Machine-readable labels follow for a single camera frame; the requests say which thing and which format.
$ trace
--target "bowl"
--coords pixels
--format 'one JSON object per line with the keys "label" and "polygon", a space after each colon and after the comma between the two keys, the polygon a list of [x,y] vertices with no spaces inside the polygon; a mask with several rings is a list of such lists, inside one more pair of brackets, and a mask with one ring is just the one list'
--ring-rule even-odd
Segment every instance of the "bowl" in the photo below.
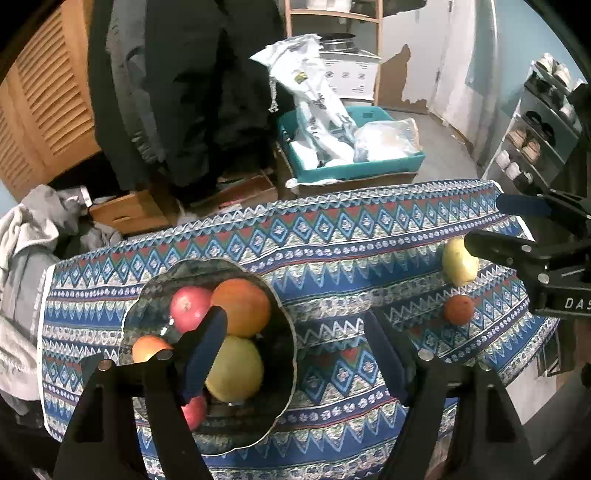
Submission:
{"label": "bowl", "polygon": [[[251,339],[264,364],[260,390],[239,404],[223,403],[205,390],[207,416],[193,438],[202,455],[208,456],[255,444],[273,428],[291,401],[297,378],[296,334],[275,293],[259,277],[233,262],[217,258],[180,261],[144,285],[124,318],[119,347],[119,364],[126,365],[133,363],[131,349],[142,335],[157,335],[174,346],[181,337],[169,315],[174,293],[187,285],[213,290],[229,278],[245,278],[261,288],[271,302],[271,319]],[[143,398],[134,398],[134,409],[149,421]]]}

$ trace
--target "bolt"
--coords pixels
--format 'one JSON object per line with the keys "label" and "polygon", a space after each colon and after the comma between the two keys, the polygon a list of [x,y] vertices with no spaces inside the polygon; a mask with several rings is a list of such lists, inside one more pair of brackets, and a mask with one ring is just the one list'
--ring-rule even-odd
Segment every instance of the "bolt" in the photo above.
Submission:
{"label": "bolt", "polygon": [[158,360],[170,360],[172,357],[173,357],[173,351],[168,350],[167,348],[165,348],[164,350],[160,350],[156,354],[156,358]]}
{"label": "bolt", "polygon": [[111,368],[113,362],[111,360],[101,360],[99,363],[99,370],[101,372],[106,372],[109,368]]}
{"label": "bolt", "polygon": [[431,360],[433,360],[435,358],[435,355],[433,355],[432,351],[427,350],[426,348],[421,348],[418,351],[418,357],[421,360],[425,360],[426,362],[430,362]]}

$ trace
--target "teal plastic bin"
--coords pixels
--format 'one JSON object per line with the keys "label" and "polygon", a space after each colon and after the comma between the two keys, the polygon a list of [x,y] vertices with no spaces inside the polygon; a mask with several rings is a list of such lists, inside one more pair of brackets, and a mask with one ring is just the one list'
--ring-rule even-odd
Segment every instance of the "teal plastic bin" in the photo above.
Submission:
{"label": "teal plastic bin", "polygon": [[[358,127],[368,122],[394,120],[378,106],[350,106],[346,108]],[[411,157],[393,158],[392,160],[353,163],[338,167],[320,167],[304,170],[299,156],[290,145],[298,128],[295,111],[288,112],[279,119],[279,142],[291,165],[295,177],[300,182],[311,183],[324,179],[351,180],[364,177],[375,177],[388,173],[416,173],[425,159],[419,152]]]}

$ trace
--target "table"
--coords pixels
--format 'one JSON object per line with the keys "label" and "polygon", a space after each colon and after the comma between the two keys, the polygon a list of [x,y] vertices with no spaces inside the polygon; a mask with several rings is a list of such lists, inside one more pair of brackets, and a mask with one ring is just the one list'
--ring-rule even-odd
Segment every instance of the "table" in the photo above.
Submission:
{"label": "table", "polygon": [[[298,382],[256,445],[206,462],[217,479],[363,478],[378,471],[404,422],[363,335],[373,309],[446,362],[482,361],[506,384],[557,319],[527,311],[515,271],[480,261],[466,287],[441,271],[444,242],[473,228],[529,236],[495,207],[494,182],[435,181],[259,205],[126,241],[51,267],[43,296],[39,377],[46,428],[61,440],[83,390],[80,358],[117,360],[126,311],[154,275],[185,258],[222,257],[261,275],[291,315]],[[442,319],[445,299],[473,297],[472,321]],[[450,403],[441,433],[453,426]],[[138,419],[148,472],[162,478],[150,428]]]}

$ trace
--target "red item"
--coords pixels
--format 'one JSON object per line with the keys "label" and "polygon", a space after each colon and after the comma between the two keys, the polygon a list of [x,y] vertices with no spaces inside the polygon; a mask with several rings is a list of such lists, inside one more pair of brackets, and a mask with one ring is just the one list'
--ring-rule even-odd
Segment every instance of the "red item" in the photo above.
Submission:
{"label": "red item", "polygon": [[187,425],[189,425],[189,430],[195,430],[207,414],[205,397],[203,395],[193,397],[189,403],[181,407],[181,410],[183,411]]}
{"label": "red item", "polygon": [[443,306],[445,318],[453,325],[465,325],[474,315],[474,302],[467,295],[454,295]]}
{"label": "red item", "polygon": [[179,289],[170,302],[170,316],[181,333],[195,330],[212,302],[212,292],[193,285]]}

